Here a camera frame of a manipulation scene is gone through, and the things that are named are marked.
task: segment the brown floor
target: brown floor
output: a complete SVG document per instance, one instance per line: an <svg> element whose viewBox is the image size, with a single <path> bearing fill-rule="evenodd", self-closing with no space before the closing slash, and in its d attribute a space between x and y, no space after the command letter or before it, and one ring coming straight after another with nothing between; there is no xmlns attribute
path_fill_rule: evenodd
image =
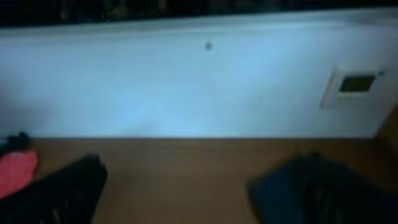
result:
<svg viewBox="0 0 398 224"><path fill-rule="evenodd" d="M85 154L100 154L109 177L94 224L258 223L246 183L308 151L398 192L398 163L371 140L41 139L36 146L38 178Z"/></svg>

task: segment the white wall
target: white wall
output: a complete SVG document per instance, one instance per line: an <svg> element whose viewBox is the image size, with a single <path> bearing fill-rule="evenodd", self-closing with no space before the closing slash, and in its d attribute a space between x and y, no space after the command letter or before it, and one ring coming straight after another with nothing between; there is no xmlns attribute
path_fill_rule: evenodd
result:
<svg viewBox="0 0 398 224"><path fill-rule="evenodd" d="M3 30L0 135L372 137L398 96L398 26L369 13ZM374 106L320 109L336 67L387 71Z"/></svg>

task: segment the red fabric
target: red fabric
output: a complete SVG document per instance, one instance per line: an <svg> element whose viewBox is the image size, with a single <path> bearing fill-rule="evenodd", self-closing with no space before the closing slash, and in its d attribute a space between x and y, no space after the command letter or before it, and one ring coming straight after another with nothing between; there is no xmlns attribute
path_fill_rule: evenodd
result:
<svg viewBox="0 0 398 224"><path fill-rule="evenodd" d="M37 166L34 151L10 152L0 158L0 198L11 195L28 185Z"/></svg>

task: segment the floor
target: floor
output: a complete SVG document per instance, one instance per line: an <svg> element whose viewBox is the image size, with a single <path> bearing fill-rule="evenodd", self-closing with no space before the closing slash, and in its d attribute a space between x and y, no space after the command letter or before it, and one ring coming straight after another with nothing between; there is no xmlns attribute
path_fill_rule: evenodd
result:
<svg viewBox="0 0 398 224"><path fill-rule="evenodd" d="M246 183L304 152L340 161L398 193L397 162L372 140L38 139L37 178L98 153L109 177L94 224L258 223Z"/></svg>

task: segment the red cloth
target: red cloth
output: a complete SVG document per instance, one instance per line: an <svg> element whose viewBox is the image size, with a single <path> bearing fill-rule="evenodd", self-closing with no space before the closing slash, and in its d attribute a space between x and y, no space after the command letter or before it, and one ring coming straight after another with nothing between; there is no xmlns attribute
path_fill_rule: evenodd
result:
<svg viewBox="0 0 398 224"><path fill-rule="evenodd" d="M0 198L28 185L38 162L34 151L10 152L0 158Z"/></svg>

